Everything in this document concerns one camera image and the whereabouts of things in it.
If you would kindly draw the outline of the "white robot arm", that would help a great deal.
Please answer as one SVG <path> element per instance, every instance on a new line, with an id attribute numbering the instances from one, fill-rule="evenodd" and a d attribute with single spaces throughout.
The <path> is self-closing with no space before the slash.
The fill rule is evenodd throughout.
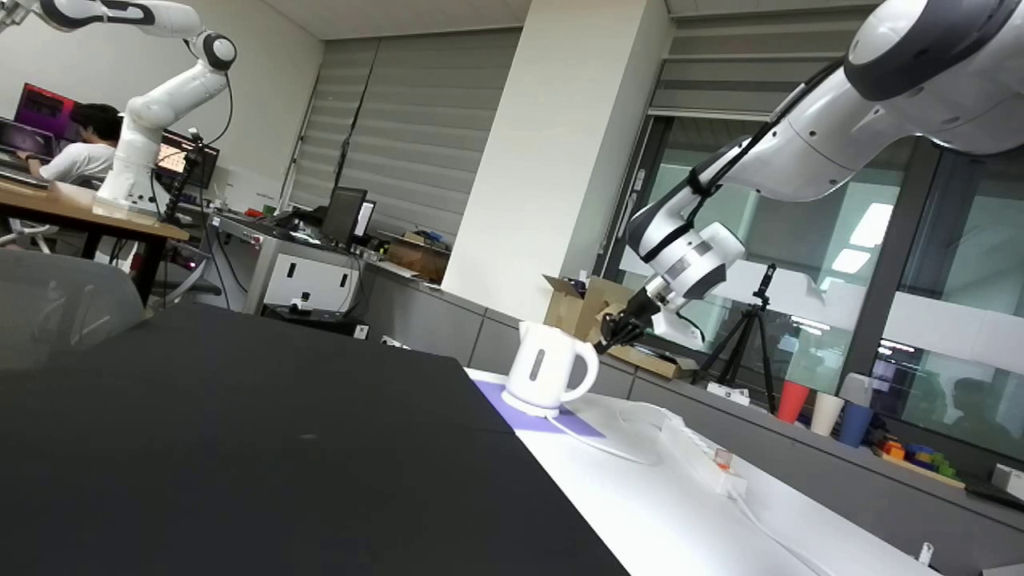
<path id="1" fill-rule="evenodd" d="M 816 201 L 905 137 L 960 153 L 1024 143 L 1024 0 L 885 0 L 767 126 L 631 218 L 628 246 L 649 277 L 600 321 L 596 348 L 636 343 L 660 312 L 726 277 L 743 243 L 725 225 L 696 227 L 721 184 Z"/>

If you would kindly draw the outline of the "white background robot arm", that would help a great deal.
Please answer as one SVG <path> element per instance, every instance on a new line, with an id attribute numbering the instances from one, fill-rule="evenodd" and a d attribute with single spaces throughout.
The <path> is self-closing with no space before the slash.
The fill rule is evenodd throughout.
<path id="1" fill-rule="evenodd" d="M 151 169 L 157 164 L 164 131 L 228 89 L 238 46 L 223 31 L 207 30 L 182 0 L 2 0 L 8 25 L 16 25 L 26 17 L 34 17 L 58 31 L 136 25 L 200 46 L 189 70 L 129 98 L 112 174 L 101 184 L 102 201 L 154 209 Z"/>

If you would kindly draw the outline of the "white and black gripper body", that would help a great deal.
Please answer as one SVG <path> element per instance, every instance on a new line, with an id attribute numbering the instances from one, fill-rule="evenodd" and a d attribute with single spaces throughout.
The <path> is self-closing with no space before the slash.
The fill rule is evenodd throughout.
<path id="1" fill-rule="evenodd" d="M 687 230 L 649 262 L 641 296 L 652 301 L 660 309 L 698 301 L 726 277 L 726 270 L 743 253 L 743 241 L 725 225 Z"/>

